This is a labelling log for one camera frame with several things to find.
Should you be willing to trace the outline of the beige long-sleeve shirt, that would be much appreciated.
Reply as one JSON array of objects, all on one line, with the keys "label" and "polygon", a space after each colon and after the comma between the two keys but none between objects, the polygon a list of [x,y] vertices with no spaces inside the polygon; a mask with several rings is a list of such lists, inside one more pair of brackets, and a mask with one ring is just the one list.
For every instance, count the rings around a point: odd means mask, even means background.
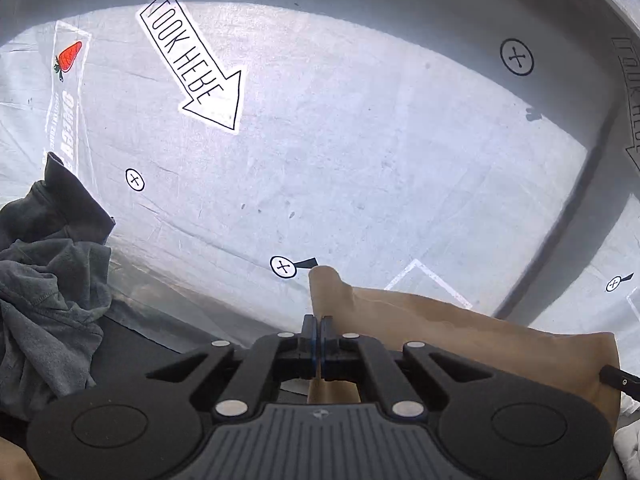
[{"label": "beige long-sleeve shirt", "polygon": [[620,357],[611,333],[558,335],[405,292],[354,287],[330,266],[309,274],[312,310],[333,318],[337,333],[371,336],[390,350],[423,341],[589,401],[612,428],[620,416],[620,393],[602,385],[605,365]]}]

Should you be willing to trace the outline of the white folded cloth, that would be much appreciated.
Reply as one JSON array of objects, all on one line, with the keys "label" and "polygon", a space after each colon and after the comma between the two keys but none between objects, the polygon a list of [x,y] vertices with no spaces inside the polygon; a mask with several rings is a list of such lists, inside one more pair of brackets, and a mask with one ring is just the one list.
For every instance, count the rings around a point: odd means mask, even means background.
[{"label": "white folded cloth", "polygon": [[640,479],[639,402],[626,393],[620,395],[620,419],[614,434],[614,448],[625,476]]}]

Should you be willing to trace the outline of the grey crumpled garment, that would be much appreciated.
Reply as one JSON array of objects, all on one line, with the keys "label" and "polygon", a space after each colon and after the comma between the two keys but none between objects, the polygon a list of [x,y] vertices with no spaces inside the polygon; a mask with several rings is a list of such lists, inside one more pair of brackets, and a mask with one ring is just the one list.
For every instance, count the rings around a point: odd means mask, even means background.
[{"label": "grey crumpled garment", "polygon": [[2,208],[2,412],[29,420],[93,386],[114,225],[55,154],[28,194]]}]

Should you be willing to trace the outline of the white printed backdrop sheet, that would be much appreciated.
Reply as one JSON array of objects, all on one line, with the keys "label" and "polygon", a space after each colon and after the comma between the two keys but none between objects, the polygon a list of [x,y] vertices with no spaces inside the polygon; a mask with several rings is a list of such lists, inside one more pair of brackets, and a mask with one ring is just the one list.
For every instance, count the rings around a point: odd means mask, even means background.
[{"label": "white printed backdrop sheet", "polygon": [[295,328],[314,260],[639,330],[639,0],[1,0],[1,197],[55,152],[126,320]]}]

